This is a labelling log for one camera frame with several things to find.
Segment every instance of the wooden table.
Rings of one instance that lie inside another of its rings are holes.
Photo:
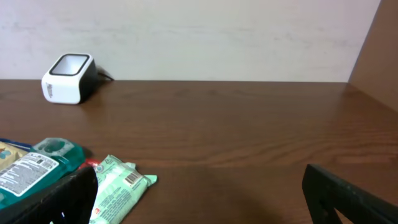
[[[398,115],[345,83],[118,81],[55,105],[39,81],[1,80],[0,107],[2,138],[157,174],[125,223],[311,223],[308,163],[398,204]]]

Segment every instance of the white label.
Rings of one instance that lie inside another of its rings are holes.
[[[0,171],[0,189],[20,197],[58,165],[47,156],[30,152]]]

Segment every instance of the teal bottle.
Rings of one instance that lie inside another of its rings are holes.
[[[66,139],[46,138],[30,153],[0,170],[0,209],[16,203],[77,170],[83,149]]]

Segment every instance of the barcode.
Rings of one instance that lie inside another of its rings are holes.
[[[141,177],[137,171],[132,171],[124,180],[126,180],[129,184],[133,184],[138,178]]]
[[[44,166],[44,168],[47,168],[47,169],[52,168],[51,164],[49,164],[48,162],[43,162],[42,166]]]
[[[3,174],[5,174],[7,171],[11,170],[14,166],[16,166],[15,164],[11,164],[9,167],[7,167],[6,169],[2,170],[0,172],[0,176],[2,176]]]

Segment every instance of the beige package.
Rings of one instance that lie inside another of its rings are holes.
[[[26,154],[27,152],[22,149],[0,142],[0,170],[11,165],[14,161]]]

